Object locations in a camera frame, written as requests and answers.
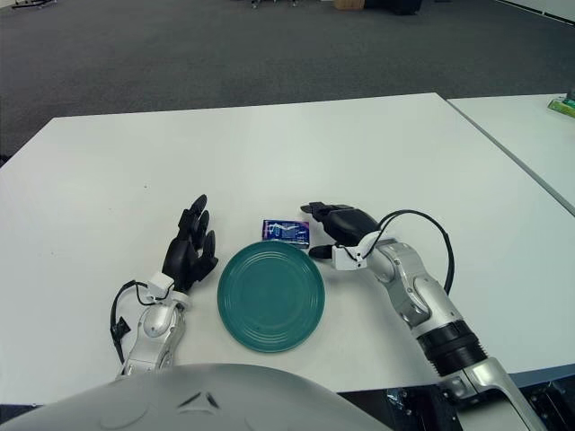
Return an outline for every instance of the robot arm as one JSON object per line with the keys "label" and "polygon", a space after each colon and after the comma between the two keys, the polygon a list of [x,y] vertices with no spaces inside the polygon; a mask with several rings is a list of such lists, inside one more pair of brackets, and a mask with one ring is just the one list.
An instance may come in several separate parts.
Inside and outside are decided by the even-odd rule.
{"label": "robot arm", "polygon": [[[325,232],[336,241],[330,246],[311,249],[310,255],[331,258],[332,265],[339,270],[368,268],[374,273],[387,290],[394,309],[441,376],[439,386],[446,398],[457,404],[473,405],[497,390],[509,399],[528,429],[545,430],[499,361],[486,355],[479,339],[447,296],[454,263],[442,228],[450,254],[445,289],[427,272],[417,251],[385,236],[385,228],[380,229],[381,225],[363,211],[321,202],[303,206],[302,210],[323,223]],[[423,215],[403,210],[392,213],[395,215],[391,218],[405,212]],[[438,226],[428,215],[423,216]]]}
{"label": "robot arm", "polygon": [[190,306],[188,292],[193,283],[201,281],[217,264],[216,236],[214,231],[206,233],[209,212],[204,208],[207,203],[208,198],[202,195],[190,209],[183,210],[179,232],[168,247],[162,272],[156,272],[146,285],[132,281],[122,287],[147,289],[145,303],[137,290],[138,301],[146,309],[137,325],[136,344],[126,361],[120,340],[129,327],[121,318],[115,322],[115,305],[112,306],[111,335],[122,362],[119,375],[148,372],[172,364],[173,352],[185,328],[184,313]]}

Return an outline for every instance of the black joint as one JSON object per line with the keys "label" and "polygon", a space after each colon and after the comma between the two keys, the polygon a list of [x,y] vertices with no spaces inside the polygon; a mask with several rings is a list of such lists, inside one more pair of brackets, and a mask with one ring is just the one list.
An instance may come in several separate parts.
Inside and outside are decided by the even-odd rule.
{"label": "black joint", "polygon": [[330,214],[331,211],[338,209],[353,209],[349,205],[325,205],[323,202],[310,202],[309,205],[303,205],[301,210],[307,214],[311,214],[313,218],[322,223],[323,219]]}
{"label": "black joint", "polygon": [[198,230],[198,215],[194,214],[189,209],[184,209],[181,212],[180,221],[178,222],[178,227],[180,232],[178,233],[182,238],[185,238],[191,232]]}
{"label": "black joint", "polygon": [[444,376],[477,364],[487,355],[464,321],[453,321],[417,338],[425,357]]}
{"label": "black joint", "polygon": [[204,258],[203,256],[196,262],[194,266],[194,281],[201,281],[204,277],[212,272],[217,265],[217,258],[211,256]]}
{"label": "black joint", "polygon": [[206,239],[206,230],[208,229],[209,223],[209,212],[204,211],[198,220],[198,229],[192,233],[192,243],[196,250],[201,249],[204,246],[204,240]]}
{"label": "black joint", "polygon": [[213,258],[216,254],[216,234],[209,231],[204,239],[202,258]]}

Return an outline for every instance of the black cable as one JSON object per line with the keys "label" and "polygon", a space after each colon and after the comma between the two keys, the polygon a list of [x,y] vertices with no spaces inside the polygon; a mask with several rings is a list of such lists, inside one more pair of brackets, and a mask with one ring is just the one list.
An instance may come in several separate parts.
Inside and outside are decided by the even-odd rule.
{"label": "black cable", "polygon": [[[126,292],[128,289],[130,289],[133,286],[136,287],[136,296],[137,296],[137,301],[139,303],[141,303],[145,307],[149,307],[150,305],[155,304],[155,303],[145,303],[142,301],[142,298],[140,297],[140,287],[141,286],[147,287],[147,284],[141,283],[141,282],[136,281],[136,280],[128,281],[124,286],[122,286],[119,289],[118,293],[116,294],[116,297],[114,298],[114,302],[112,303],[111,310],[110,310],[110,333],[111,333],[111,339],[114,343],[114,347],[116,348],[116,352],[118,352],[119,361],[122,364],[124,364],[124,352],[122,350],[121,340],[124,337],[124,335],[126,335],[128,332],[130,332],[130,327],[128,326],[128,324],[126,323],[126,321],[124,320],[123,317],[120,317],[119,321],[116,321],[116,309],[118,307],[119,297],[124,292]],[[157,301],[162,301],[162,300],[166,299],[168,297],[168,295],[170,294],[170,287],[168,287],[168,290],[165,293],[165,296],[163,298],[155,298],[155,299]]]}
{"label": "black cable", "polygon": [[114,298],[114,302],[111,305],[110,310],[110,333],[111,339],[114,343],[114,347],[116,348],[116,352],[118,352],[119,361],[123,364],[124,363],[124,352],[122,351],[121,340],[124,335],[126,335],[130,328],[126,321],[124,321],[123,317],[119,318],[119,321],[116,321],[116,308],[118,307],[118,300],[119,297],[130,289],[132,286],[136,285],[136,280],[128,281],[124,286],[122,286],[118,293],[116,293],[116,297]]}
{"label": "black cable", "polygon": [[[384,218],[382,218],[379,223],[377,224],[377,229],[380,229],[379,231],[379,235],[376,237],[376,240],[374,241],[374,243],[371,245],[371,247],[369,248],[369,250],[367,251],[365,256],[362,256],[362,259],[365,259],[367,256],[369,256],[373,250],[376,248],[377,242],[379,241],[379,239],[381,238],[381,235],[384,234],[385,229],[387,228],[387,226],[398,216],[401,216],[403,214],[415,214],[416,216],[420,216],[425,218],[426,220],[429,220],[431,223],[433,223],[441,232],[441,234],[443,235],[443,240],[446,244],[446,248],[447,248],[447,276],[446,276],[446,283],[444,284],[444,289],[446,291],[446,294],[449,295],[449,292],[451,292],[451,285],[453,285],[453,278],[456,272],[456,263],[455,263],[455,257],[453,255],[453,248],[451,247],[451,241],[449,241],[449,235],[447,234],[447,232],[445,231],[445,229],[441,226],[441,224],[439,224],[433,217],[431,217],[430,215],[427,215],[425,213],[422,213],[421,211],[416,211],[414,209],[399,209],[397,211],[393,211],[392,213],[389,213],[388,215],[386,215]],[[353,256],[347,248],[343,247],[343,249],[348,253],[348,256],[350,258],[352,258],[353,260],[357,261],[357,258],[355,256]]]}
{"label": "black cable", "polygon": [[140,298],[140,286],[142,287],[147,287],[146,283],[140,283],[139,281],[136,282],[136,296],[137,296],[137,301],[141,304],[144,305],[145,307],[149,307],[150,305],[154,305],[154,303],[144,303],[142,302],[142,298]]}

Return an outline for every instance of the white table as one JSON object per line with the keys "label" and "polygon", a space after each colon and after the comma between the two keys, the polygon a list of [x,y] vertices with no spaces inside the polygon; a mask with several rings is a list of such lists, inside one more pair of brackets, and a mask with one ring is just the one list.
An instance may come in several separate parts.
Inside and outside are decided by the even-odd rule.
{"label": "white table", "polygon": [[575,119],[547,108],[558,95],[449,102],[575,216]]}
{"label": "white table", "polygon": [[[433,215],[454,245],[453,299],[486,349],[510,372],[575,362],[564,337],[575,324],[571,215],[436,94],[75,117],[51,120],[0,170],[0,403],[114,378],[111,301],[161,267],[202,192],[220,263],[191,293],[178,364],[267,365],[334,391],[436,381],[365,271],[319,265],[323,317],[291,351],[252,352],[226,332],[216,301],[226,263],[260,239],[263,218],[306,218],[299,206],[314,200]],[[441,236],[398,220],[443,282]],[[313,224],[312,242],[328,241]],[[133,328],[140,312],[134,296],[119,305]]]}

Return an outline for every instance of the teal plate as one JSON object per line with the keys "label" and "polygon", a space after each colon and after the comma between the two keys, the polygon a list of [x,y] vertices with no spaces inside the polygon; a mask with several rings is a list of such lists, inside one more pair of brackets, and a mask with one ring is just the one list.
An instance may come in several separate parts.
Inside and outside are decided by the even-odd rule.
{"label": "teal plate", "polygon": [[260,352],[281,352],[303,342],[322,318],[324,302],[315,264],[283,242],[256,242],[239,251],[217,289],[227,330]]}

